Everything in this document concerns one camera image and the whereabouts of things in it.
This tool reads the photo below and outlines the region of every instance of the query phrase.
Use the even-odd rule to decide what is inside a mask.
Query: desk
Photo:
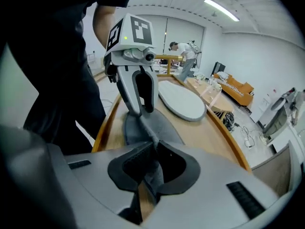
[[[191,89],[194,93],[197,95],[200,95],[208,86],[210,86],[207,82],[202,81],[202,84],[199,85],[196,83],[196,79],[194,78],[188,78],[187,79],[187,86],[189,89]],[[216,91],[213,92],[206,92],[201,99],[205,102],[205,104],[209,105],[214,97],[216,96]],[[220,95],[217,99],[216,103],[212,107],[212,111],[214,112],[221,112],[223,113],[221,117],[221,122],[224,120],[225,115],[228,112],[233,112],[234,108],[232,104],[228,102],[228,100],[225,99],[224,96]]]
[[[168,80],[174,84],[186,87],[183,82],[173,75],[158,75],[158,80]],[[165,115],[172,123],[187,146],[202,148],[207,152],[220,155],[238,164],[248,172],[251,172],[249,164],[238,144],[211,110],[207,111],[207,115],[201,121],[188,122],[172,114],[160,99],[158,100],[156,109]],[[128,109],[119,95],[113,102],[112,107],[100,128],[92,152],[125,146],[122,125],[127,112]],[[142,217],[143,220],[145,220],[152,212],[153,204],[143,183],[139,186],[139,196]]]

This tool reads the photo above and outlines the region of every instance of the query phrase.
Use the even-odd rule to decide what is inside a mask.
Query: man
[[[82,19],[97,2],[93,29],[106,48],[116,7],[129,0],[6,0],[5,36],[18,65],[38,90],[24,128],[58,145],[65,155],[92,146],[105,118],[99,88],[85,52]]]
[[[295,116],[292,117],[292,125],[295,126],[297,124],[297,120],[299,118],[299,113],[302,107],[303,102],[305,101],[305,89],[302,92],[298,92],[295,100],[294,100],[294,105],[295,105]]]
[[[182,57],[186,58],[185,63],[182,65],[182,67],[183,67],[182,72],[178,76],[178,78],[184,82],[187,78],[187,75],[188,75],[190,69],[192,68],[192,66],[195,63],[196,54],[193,51],[193,48],[189,44],[184,43],[184,42],[180,42],[180,43],[171,42],[170,48],[173,51],[178,51]]]

